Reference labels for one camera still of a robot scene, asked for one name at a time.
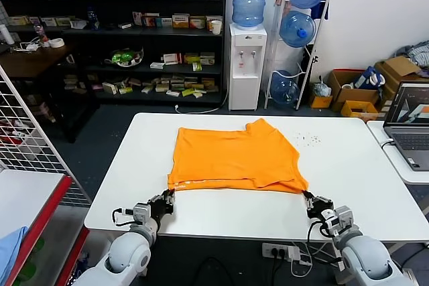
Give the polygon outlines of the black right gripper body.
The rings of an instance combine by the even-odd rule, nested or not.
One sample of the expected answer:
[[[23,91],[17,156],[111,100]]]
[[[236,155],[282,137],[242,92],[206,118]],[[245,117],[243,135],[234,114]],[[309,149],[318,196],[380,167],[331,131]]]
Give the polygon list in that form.
[[[325,210],[333,210],[333,201],[325,197],[316,197],[307,203],[306,213],[309,218],[323,218]]]

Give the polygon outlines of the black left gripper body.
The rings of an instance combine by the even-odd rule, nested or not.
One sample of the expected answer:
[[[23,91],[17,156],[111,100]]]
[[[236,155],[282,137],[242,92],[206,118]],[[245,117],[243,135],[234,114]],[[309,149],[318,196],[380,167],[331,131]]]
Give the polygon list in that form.
[[[173,214],[174,205],[169,200],[164,200],[162,195],[153,197],[149,201],[151,216],[165,216],[166,214]]]

